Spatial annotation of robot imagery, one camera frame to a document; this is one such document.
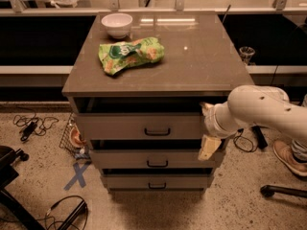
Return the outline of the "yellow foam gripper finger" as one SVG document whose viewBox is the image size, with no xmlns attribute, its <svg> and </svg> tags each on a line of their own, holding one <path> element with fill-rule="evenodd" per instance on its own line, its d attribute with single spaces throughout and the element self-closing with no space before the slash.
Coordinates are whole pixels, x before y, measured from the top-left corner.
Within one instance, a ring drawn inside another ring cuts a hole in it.
<svg viewBox="0 0 307 230">
<path fill-rule="evenodd" d="M 202 114 L 203 114 L 204 116 L 206 116 L 207 113 L 208 113 L 208 111 L 209 111 L 209 109 L 210 109 L 211 107 L 213 107 L 213 104 L 201 102 L 201 103 L 200 103 L 200 106 L 201 106 L 201 112 L 202 112 Z"/>
<path fill-rule="evenodd" d="M 221 143 L 222 140 L 220 138 L 203 135 L 198 159 L 200 161 L 209 160 Z"/>
</svg>

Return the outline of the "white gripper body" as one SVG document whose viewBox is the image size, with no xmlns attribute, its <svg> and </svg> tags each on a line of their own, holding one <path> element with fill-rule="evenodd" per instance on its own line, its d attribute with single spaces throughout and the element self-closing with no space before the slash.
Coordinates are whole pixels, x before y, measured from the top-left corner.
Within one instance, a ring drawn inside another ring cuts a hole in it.
<svg viewBox="0 0 307 230">
<path fill-rule="evenodd" d="M 226 106 L 213 106 L 203 111 L 207 136 L 226 138 L 237 130 L 237 123 Z"/>
</svg>

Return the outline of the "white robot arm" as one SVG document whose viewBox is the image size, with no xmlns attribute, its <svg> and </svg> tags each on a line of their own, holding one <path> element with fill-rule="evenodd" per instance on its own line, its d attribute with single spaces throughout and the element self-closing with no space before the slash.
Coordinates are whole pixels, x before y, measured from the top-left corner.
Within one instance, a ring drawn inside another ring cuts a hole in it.
<svg viewBox="0 0 307 230">
<path fill-rule="evenodd" d="M 210 159 L 223 139 L 246 127 L 268 127 L 307 145 L 307 108 L 290 103 L 287 93 L 278 87 L 241 85 L 225 103 L 201 103 L 201 108 L 200 161 Z"/>
</svg>

